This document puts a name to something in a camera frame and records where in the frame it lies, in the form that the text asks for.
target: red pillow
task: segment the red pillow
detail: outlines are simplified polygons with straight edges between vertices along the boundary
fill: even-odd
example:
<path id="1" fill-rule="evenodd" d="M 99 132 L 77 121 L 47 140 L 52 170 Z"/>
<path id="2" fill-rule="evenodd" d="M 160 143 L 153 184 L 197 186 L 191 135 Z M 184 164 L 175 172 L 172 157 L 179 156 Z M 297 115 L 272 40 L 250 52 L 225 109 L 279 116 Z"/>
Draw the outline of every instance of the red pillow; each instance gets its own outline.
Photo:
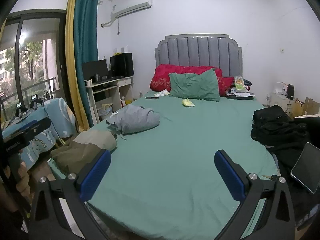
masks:
<path id="1" fill-rule="evenodd" d="M 152 91 L 161 92 L 167 89 L 170 92 L 171 87 L 170 87 L 169 73 L 178 73 L 178 74 L 196 73 L 200 75 L 211 68 L 215 68 L 214 71 L 217 77 L 222 77 L 222 70 L 212 66 L 183 67 L 183 66 L 176 66 L 176 65 L 169 65 L 169 64 L 161 64 L 158 67 L 156 67 L 155 75 L 153 76 L 150 83 L 150 88 Z"/>
<path id="2" fill-rule="evenodd" d="M 230 89 L 234 81 L 234 77 L 218 77 L 219 94 L 221 97 L 226 96 L 226 92 Z"/>
<path id="3" fill-rule="evenodd" d="M 150 83 L 150 88 L 152 91 L 161 92 L 167 89 L 170 92 L 171 87 L 170 87 L 169 75 L 168 74 L 154 75 Z"/>

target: gray upholstered headboard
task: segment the gray upholstered headboard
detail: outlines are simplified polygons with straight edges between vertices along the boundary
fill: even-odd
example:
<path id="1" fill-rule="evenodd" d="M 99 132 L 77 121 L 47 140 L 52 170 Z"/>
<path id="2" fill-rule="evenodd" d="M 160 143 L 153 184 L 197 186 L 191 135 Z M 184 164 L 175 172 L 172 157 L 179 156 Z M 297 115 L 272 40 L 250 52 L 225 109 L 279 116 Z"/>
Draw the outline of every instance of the gray upholstered headboard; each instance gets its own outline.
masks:
<path id="1" fill-rule="evenodd" d="M 156 64 L 215 66 L 234 77 L 242 75 L 242 51 L 226 34 L 170 35 L 156 48 Z"/>

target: hand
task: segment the hand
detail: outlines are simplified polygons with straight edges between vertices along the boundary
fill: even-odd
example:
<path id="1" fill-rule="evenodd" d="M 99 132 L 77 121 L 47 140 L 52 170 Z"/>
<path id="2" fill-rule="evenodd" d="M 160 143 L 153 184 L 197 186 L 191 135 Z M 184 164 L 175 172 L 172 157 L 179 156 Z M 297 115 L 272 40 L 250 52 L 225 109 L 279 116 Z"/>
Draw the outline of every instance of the hand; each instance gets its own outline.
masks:
<path id="1" fill-rule="evenodd" d="M 26 163 L 25 162 L 21 163 L 21 165 L 18 169 L 18 174 L 19 174 L 21 180 L 17 183 L 16 189 L 18 190 L 18 192 L 21 193 L 21 195 L 23 197 L 28 197 L 30 195 L 30 186 L 28 185 L 29 174 L 27 173 L 27 171 L 28 170 L 27 170 Z M 10 177 L 11 171 L 10 171 L 9 166 L 7 166 L 4 169 L 4 173 L 7 176 L 7 178 Z"/>

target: green bed sheet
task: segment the green bed sheet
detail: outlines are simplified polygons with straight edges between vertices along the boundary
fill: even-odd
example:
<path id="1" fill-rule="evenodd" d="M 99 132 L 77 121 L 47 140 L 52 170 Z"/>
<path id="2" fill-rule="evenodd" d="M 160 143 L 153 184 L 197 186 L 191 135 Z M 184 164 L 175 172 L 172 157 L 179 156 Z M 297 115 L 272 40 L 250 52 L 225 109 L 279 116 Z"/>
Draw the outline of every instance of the green bed sheet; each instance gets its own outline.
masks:
<path id="1" fill-rule="evenodd" d="M 160 125 L 118 137 L 111 165 L 89 201 L 109 226 L 116 222 L 148 239 L 212 240 L 239 205 L 215 168 L 215 152 L 225 150 L 247 173 L 277 174 L 272 156 L 250 138 L 253 112 L 263 108 L 258 101 L 191 101 L 195 107 L 171 96 L 133 102 L 160 113 Z"/>

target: blue gripper pad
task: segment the blue gripper pad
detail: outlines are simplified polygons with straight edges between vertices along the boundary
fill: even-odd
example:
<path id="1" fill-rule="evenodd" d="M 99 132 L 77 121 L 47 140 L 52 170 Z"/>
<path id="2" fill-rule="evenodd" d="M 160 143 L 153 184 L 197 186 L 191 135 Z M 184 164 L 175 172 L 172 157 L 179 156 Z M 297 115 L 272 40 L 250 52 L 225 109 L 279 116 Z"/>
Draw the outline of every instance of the blue gripper pad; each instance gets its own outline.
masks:
<path id="1" fill-rule="evenodd" d="M 219 150 L 214 155 L 214 164 L 220 173 L 229 192 L 236 201 L 243 202 L 245 200 L 245 185 L 243 180 L 238 176 L 232 165 L 238 165 L 231 161 L 225 151 Z"/>
<path id="2" fill-rule="evenodd" d="M 80 199 L 85 202 L 93 197 L 103 176 L 111 164 L 111 154 L 108 150 L 101 150 L 96 158 L 79 172 L 77 182 Z"/>

